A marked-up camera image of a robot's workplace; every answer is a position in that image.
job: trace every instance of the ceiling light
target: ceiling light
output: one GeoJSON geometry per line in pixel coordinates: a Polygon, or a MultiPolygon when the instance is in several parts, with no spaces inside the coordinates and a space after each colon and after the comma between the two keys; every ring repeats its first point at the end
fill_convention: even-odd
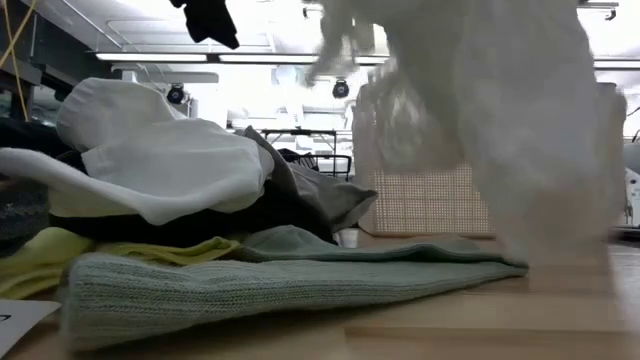
{"type": "Polygon", "coordinates": [[[208,62],[206,54],[97,53],[96,57],[120,62],[208,62]]]}
{"type": "Polygon", "coordinates": [[[318,57],[315,55],[220,55],[223,63],[250,63],[250,64],[313,64],[318,57]]]}
{"type": "Polygon", "coordinates": [[[618,6],[620,6],[620,3],[617,1],[585,1],[578,4],[578,9],[611,9],[618,6]]]}
{"type": "MultiPolygon", "coordinates": [[[[226,64],[310,65],[318,60],[316,55],[227,54],[219,55],[226,64]]],[[[358,56],[356,64],[373,66],[383,64],[388,56],[358,56]]]]}
{"type": "Polygon", "coordinates": [[[594,67],[600,71],[639,71],[640,60],[599,59],[594,61],[594,67]]]}

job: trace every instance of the gray fabric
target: gray fabric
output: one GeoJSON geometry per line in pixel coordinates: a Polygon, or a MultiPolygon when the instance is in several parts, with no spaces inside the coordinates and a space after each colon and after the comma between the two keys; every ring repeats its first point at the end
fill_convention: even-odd
{"type": "Polygon", "coordinates": [[[348,228],[364,216],[377,199],[377,192],[287,163],[282,155],[251,126],[239,132],[266,149],[275,163],[271,179],[296,194],[325,215],[333,232],[348,228]]]}
{"type": "Polygon", "coordinates": [[[464,239],[344,249],[284,227],[243,246],[236,256],[260,263],[172,268],[80,257],[62,277],[62,338],[72,350],[91,350],[229,318],[386,304],[527,273],[464,239]]]}
{"type": "Polygon", "coordinates": [[[48,210],[46,186],[0,175],[0,257],[47,227],[48,210]]]}

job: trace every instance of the woven rattan panel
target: woven rattan panel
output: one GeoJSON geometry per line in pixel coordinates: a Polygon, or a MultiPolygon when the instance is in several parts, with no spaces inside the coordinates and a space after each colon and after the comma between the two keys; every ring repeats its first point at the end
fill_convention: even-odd
{"type": "Polygon", "coordinates": [[[379,192],[360,221],[367,232],[378,236],[494,233],[468,166],[415,175],[387,175],[381,170],[360,175],[366,177],[361,181],[379,192]]]}

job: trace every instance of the sage green knit sweater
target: sage green knit sweater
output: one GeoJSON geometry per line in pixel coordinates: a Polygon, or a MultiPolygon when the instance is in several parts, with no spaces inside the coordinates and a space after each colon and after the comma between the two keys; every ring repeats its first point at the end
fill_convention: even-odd
{"type": "Polygon", "coordinates": [[[392,303],[527,272],[452,237],[345,249],[280,227],[243,246],[234,255],[242,261],[183,268],[79,258],[62,279],[63,338],[73,350],[90,350],[234,317],[392,303]]]}

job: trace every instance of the metal rack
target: metal rack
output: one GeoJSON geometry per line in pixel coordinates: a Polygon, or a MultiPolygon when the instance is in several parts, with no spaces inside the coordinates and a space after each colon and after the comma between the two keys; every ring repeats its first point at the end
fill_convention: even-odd
{"type": "Polygon", "coordinates": [[[271,144],[278,141],[278,139],[280,139],[282,135],[291,135],[291,136],[314,136],[315,135],[320,137],[327,145],[329,145],[329,147],[333,151],[333,154],[330,154],[330,155],[291,154],[291,155],[283,155],[283,157],[287,162],[298,162],[301,159],[306,158],[306,159],[314,160],[316,163],[318,163],[318,160],[320,159],[333,159],[333,171],[320,171],[319,169],[318,171],[323,174],[331,175],[336,178],[340,177],[340,175],[344,175],[345,179],[349,181],[349,174],[351,172],[353,159],[351,158],[351,156],[348,156],[348,155],[336,154],[336,149],[338,148],[338,132],[336,130],[265,129],[265,130],[262,130],[261,133],[264,136],[265,140],[267,141],[269,141],[269,135],[277,135],[275,139],[273,139],[273,141],[269,141],[271,144]],[[327,139],[327,137],[329,136],[333,137],[333,143],[327,139]],[[347,160],[346,171],[338,171],[337,169],[338,159],[347,160]]]}

